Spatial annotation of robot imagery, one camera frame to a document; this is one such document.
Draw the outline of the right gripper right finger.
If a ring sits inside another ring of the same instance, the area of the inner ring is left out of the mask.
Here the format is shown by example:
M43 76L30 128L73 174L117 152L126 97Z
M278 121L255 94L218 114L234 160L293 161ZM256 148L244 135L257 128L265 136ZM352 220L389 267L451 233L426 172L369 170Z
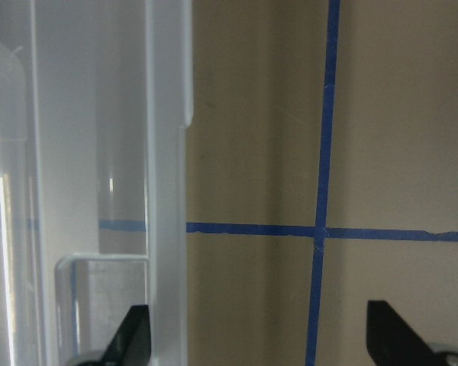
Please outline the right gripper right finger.
M442 365L442 360L384 300L366 308L366 349L375 365Z

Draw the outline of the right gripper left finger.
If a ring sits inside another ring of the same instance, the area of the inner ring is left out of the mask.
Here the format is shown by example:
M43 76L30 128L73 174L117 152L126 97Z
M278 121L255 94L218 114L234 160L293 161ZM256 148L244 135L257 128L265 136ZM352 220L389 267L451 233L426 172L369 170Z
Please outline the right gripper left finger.
M100 365L145 366L151 358L150 313L132 306L100 359Z

